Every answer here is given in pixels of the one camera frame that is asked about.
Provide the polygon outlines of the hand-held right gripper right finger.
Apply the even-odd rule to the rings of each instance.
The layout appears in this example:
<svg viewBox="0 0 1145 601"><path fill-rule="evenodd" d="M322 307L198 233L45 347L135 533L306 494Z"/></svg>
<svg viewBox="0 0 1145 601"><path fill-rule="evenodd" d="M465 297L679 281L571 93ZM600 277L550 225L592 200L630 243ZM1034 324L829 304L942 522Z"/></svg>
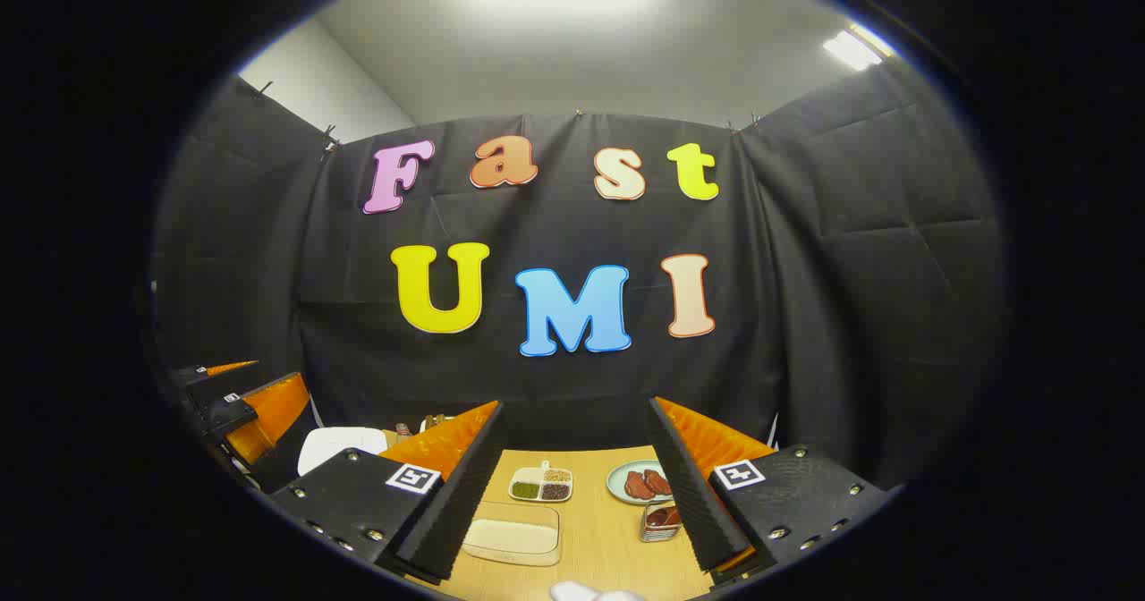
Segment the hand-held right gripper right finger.
<svg viewBox="0 0 1145 601"><path fill-rule="evenodd" d="M716 584L789 567L894 503L818 446L774 450L661 397L646 429L700 568Z"/></svg>

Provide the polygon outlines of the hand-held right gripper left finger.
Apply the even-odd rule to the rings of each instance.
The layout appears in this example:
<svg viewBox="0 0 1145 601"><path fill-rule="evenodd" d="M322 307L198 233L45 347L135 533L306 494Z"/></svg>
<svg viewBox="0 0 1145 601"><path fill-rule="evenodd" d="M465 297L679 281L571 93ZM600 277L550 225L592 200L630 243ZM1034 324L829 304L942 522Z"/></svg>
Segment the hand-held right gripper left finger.
<svg viewBox="0 0 1145 601"><path fill-rule="evenodd" d="M352 559L439 584L453 572L505 448L504 412L487 402L389 454L344 449L270 499Z"/></svg>

